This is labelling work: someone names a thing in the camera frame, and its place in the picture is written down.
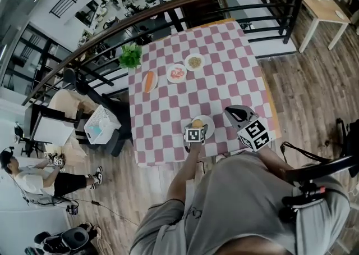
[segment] gray shirt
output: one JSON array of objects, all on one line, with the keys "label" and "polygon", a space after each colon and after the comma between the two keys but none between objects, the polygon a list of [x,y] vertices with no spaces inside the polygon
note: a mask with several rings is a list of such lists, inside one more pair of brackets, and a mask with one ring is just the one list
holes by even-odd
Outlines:
[{"label": "gray shirt", "polygon": [[[329,212],[324,212],[323,218],[315,216],[319,219],[305,230],[309,239],[301,236],[301,241],[311,237],[321,238],[323,233],[327,233],[330,238],[327,245],[329,241],[332,244],[348,216],[348,199],[342,193],[340,183],[328,177],[327,180],[320,180],[320,186],[326,182],[340,192],[328,193],[326,203]],[[246,152],[226,158],[204,176],[186,214],[183,214],[184,204],[178,200],[149,209],[136,233],[131,254],[152,254],[161,226],[175,224],[184,218],[188,255],[215,254],[226,242],[252,235],[275,242],[296,255],[296,224],[283,223],[278,217],[283,207],[282,198],[291,196],[292,189],[293,185],[271,174],[255,153]]]}]

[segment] plate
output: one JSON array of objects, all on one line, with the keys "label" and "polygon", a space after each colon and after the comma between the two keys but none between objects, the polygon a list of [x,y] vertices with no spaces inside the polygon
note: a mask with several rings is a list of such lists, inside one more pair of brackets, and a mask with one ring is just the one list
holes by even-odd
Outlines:
[{"label": "plate", "polygon": [[[171,77],[172,71],[176,71],[178,69],[181,69],[184,72],[182,77],[172,78]],[[187,75],[187,69],[185,68],[184,65],[179,64],[179,63],[171,65],[167,70],[167,79],[169,82],[172,82],[172,83],[180,83],[180,82],[184,81],[186,79],[186,75]]]},{"label": "plate", "polygon": [[[148,76],[148,73],[145,75],[145,78],[144,78],[143,81],[142,81],[142,90],[143,90],[143,92],[145,92],[147,76]],[[153,80],[152,80],[152,85],[151,85],[151,88],[150,88],[150,91],[149,91],[149,92],[151,92],[152,90],[154,90],[154,88],[155,88],[156,85],[157,85],[157,82],[158,82],[158,75],[157,75],[156,72],[153,72]]]},{"label": "plate", "polygon": [[210,138],[213,133],[214,133],[214,122],[213,119],[207,115],[199,115],[197,117],[195,117],[192,122],[194,122],[195,120],[201,120],[203,122],[203,124],[207,124],[208,125],[208,129],[206,132],[206,139]]},{"label": "plate", "polygon": [[[199,67],[196,67],[196,68],[193,68],[190,63],[189,63],[189,60],[193,57],[198,57],[199,59],[201,59],[201,64]],[[200,70],[201,68],[203,68],[204,66],[204,63],[205,63],[205,59],[204,59],[204,56],[199,54],[199,53],[193,53],[193,54],[190,54],[189,56],[186,57],[185,59],[185,67],[186,69],[188,69],[189,71],[197,71],[197,70]]]},{"label": "plate", "polygon": [[344,15],[343,15],[340,11],[336,10],[335,13],[336,13],[337,16],[339,16],[341,19],[345,19]]}]

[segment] window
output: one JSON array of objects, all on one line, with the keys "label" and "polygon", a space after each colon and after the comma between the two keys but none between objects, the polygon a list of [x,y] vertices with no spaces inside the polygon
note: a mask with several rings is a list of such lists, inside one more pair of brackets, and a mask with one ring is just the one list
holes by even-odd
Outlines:
[{"label": "window", "polygon": [[[69,50],[28,25],[12,54],[2,85],[20,94],[29,95],[34,87],[70,54]],[[61,78],[62,74],[59,72],[56,81]],[[47,85],[54,83],[55,80],[52,80]]]}]

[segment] green plant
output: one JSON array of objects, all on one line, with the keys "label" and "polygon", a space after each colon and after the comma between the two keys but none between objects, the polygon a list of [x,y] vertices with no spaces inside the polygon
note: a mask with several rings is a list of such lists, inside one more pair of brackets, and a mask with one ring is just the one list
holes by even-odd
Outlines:
[{"label": "green plant", "polygon": [[137,44],[122,46],[123,54],[119,57],[119,65],[122,68],[135,69],[141,64],[142,49]]}]

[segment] pink and white checkered tablecloth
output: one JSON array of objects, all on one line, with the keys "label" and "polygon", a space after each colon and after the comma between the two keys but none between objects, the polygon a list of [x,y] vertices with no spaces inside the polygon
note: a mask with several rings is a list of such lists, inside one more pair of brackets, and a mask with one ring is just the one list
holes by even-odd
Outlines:
[{"label": "pink and white checkered tablecloth", "polygon": [[[184,82],[170,83],[167,68],[183,64],[190,53],[202,54],[205,66],[188,71]],[[144,93],[142,81],[149,70],[158,74],[158,85]],[[184,128],[198,115],[208,115],[215,123],[201,156],[239,150],[236,130],[223,113],[233,104],[250,106],[265,118],[275,138],[260,68],[235,21],[182,31],[143,46],[142,65],[129,71],[128,85],[135,157],[140,166],[184,161]]]}]

